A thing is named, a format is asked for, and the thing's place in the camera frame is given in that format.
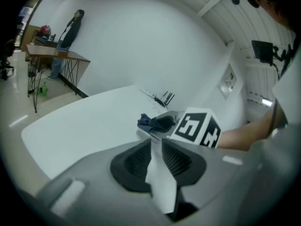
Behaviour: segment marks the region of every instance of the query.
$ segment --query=white table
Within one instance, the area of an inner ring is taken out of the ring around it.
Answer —
[[[66,105],[22,131],[33,159],[53,179],[91,153],[147,138],[137,120],[167,112],[136,86],[127,86]]]

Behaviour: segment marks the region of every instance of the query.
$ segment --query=black metal stand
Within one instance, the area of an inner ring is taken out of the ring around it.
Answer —
[[[74,81],[74,77],[73,77],[73,69],[77,66],[77,70],[76,70],[76,80]],[[77,74],[79,72],[79,60],[75,63],[75,65],[72,65],[72,59],[66,59],[65,60],[65,69],[64,69],[64,76],[65,78],[68,80],[70,78],[71,80],[71,84],[73,85],[73,89],[75,91],[75,95],[77,95]]]
[[[40,63],[40,58],[38,58],[36,64],[34,64],[33,59],[31,60],[31,62],[28,63],[27,96],[29,97],[29,95],[32,94],[32,100],[33,100],[33,106],[34,106],[35,112],[37,112],[37,102],[38,102],[40,81],[41,81],[41,77],[42,77],[42,74],[44,72],[44,67],[45,67],[44,64],[41,66],[40,75],[38,75],[39,74],[39,70],[38,70],[39,63]],[[38,82],[37,93],[35,94],[37,76],[38,76],[39,82]]]

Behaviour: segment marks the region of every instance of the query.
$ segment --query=woman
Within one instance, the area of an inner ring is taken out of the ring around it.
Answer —
[[[65,28],[63,34],[61,35],[58,43],[57,43],[57,49],[62,48],[65,50],[68,50],[75,40],[75,37],[77,33],[79,32],[81,20],[85,14],[84,10],[77,10],[74,14],[73,19],[67,24],[67,27]],[[48,80],[53,80],[58,77],[58,74],[61,70],[61,64],[62,64],[61,58],[55,58],[52,62],[52,71],[51,75],[47,77]]]

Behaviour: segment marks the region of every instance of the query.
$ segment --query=human arm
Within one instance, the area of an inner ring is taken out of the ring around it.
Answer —
[[[218,147],[248,151],[255,141],[265,139],[272,121],[274,106],[275,104],[259,120],[241,128],[223,132]],[[284,118],[283,110],[278,104],[273,128],[277,128]]]

